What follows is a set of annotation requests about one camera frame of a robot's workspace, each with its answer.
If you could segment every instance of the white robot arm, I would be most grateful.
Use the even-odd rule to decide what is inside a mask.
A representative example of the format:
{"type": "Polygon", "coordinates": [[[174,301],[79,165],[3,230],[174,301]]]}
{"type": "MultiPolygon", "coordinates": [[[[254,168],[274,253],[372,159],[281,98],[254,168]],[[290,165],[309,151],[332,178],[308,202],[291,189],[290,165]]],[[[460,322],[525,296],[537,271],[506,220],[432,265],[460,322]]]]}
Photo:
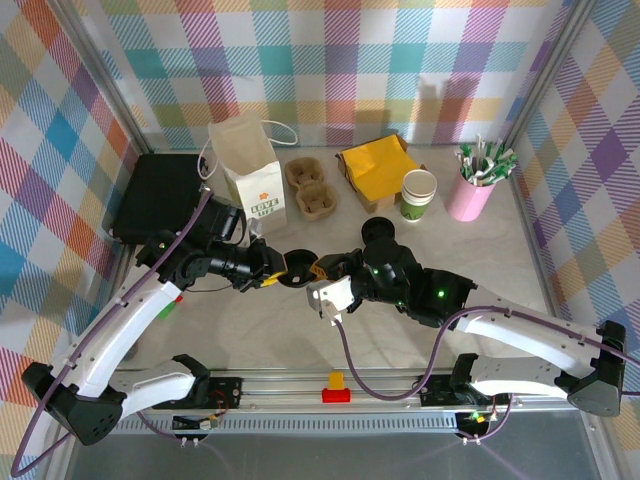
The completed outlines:
{"type": "MultiPolygon", "coordinates": [[[[620,412],[625,362],[610,353],[624,350],[625,329],[617,323],[584,326],[535,312],[454,273],[423,269],[392,238],[369,241],[363,251],[323,257],[313,270],[323,280],[307,286],[309,304],[334,325],[364,300],[383,302],[423,325],[482,335],[534,355],[461,355],[452,377],[464,379],[465,388],[487,397],[520,393],[565,398],[600,416],[620,412]],[[466,313],[447,325],[460,311],[466,313]]],[[[346,342],[342,327],[340,331],[346,342]]]]}
{"type": "Polygon", "coordinates": [[[228,243],[238,221],[246,229],[241,209],[215,197],[201,206],[199,221],[184,239],[163,231],[147,242],[118,293],[64,355],[51,365],[33,362],[22,374],[45,410],[84,445],[151,406],[183,399],[206,403],[209,370],[189,355],[140,372],[115,372],[147,326],[185,288],[213,273],[245,292],[286,270],[282,255],[263,239],[253,238],[248,247],[228,243]]]}

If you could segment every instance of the plaid wallpaper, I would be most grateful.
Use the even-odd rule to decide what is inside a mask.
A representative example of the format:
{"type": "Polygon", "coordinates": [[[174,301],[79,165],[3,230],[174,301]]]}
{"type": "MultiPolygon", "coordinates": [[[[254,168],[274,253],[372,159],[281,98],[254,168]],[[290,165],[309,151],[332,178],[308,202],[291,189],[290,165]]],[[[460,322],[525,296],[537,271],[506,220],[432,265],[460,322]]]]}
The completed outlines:
{"type": "MultiPolygon", "coordinates": [[[[61,353],[107,300],[118,249],[102,225],[137,155],[45,0],[0,1],[0,59],[4,479],[35,406],[22,371],[61,353]]],[[[27,460],[41,451],[41,424],[27,460]]]]}
{"type": "MultiPolygon", "coordinates": [[[[562,315],[615,320],[640,357],[640,5],[601,0],[517,147],[562,315]]],[[[640,390],[627,366],[625,387],[640,390]]],[[[615,425],[640,473],[640,403],[615,425]]]]}
{"type": "Polygon", "coordinates": [[[292,125],[303,146],[495,136],[571,2],[74,3],[150,142],[168,150],[201,146],[208,122],[249,109],[292,125]]]}

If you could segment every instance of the cardboard box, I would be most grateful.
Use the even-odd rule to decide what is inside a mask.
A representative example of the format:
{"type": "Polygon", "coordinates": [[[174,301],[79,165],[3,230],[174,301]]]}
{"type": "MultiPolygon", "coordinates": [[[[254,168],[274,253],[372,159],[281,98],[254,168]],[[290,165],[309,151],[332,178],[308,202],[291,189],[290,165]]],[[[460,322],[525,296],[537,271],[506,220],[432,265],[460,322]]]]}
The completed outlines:
{"type": "MultiPolygon", "coordinates": [[[[400,146],[406,152],[407,149],[409,148],[409,144],[400,135],[396,134],[396,137],[398,138],[398,142],[400,143],[400,146]]],[[[336,158],[338,159],[338,170],[340,170],[340,173],[344,175],[344,178],[347,179],[347,181],[349,182],[349,185],[351,185],[351,188],[353,188],[353,190],[356,192],[356,196],[358,197],[358,200],[360,200],[360,203],[362,203],[362,206],[367,211],[367,213],[379,212],[402,200],[402,192],[398,192],[395,195],[387,195],[386,197],[380,198],[374,202],[369,201],[369,199],[367,199],[367,197],[365,197],[364,194],[360,190],[358,190],[358,188],[355,186],[352,179],[350,178],[349,169],[347,168],[347,164],[344,161],[342,152],[338,153],[336,155],[336,158]]]]}

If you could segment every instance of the green paper cup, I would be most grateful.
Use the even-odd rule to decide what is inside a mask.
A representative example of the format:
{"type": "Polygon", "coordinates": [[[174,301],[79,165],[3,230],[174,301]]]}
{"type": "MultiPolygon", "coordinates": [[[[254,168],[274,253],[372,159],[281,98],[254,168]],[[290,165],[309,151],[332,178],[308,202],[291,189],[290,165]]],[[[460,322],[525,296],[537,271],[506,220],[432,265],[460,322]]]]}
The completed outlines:
{"type": "Polygon", "coordinates": [[[417,222],[436,194],[438,181],[426,170],[411,170],[402,181],[400,213],[409,222],[417,222]]]}

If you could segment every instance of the yellow napkin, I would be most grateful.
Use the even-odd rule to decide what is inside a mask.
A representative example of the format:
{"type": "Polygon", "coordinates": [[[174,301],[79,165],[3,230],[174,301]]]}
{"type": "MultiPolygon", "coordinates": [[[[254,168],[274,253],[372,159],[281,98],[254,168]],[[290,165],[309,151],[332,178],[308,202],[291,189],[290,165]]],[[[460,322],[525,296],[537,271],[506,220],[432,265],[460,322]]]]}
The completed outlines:
{"type": "Polygon", "coordinates": [[[402,179],[418,167],[396,135],[342,152],[352,182],[367,200],[375,202],[402,191],[402,179]]]}

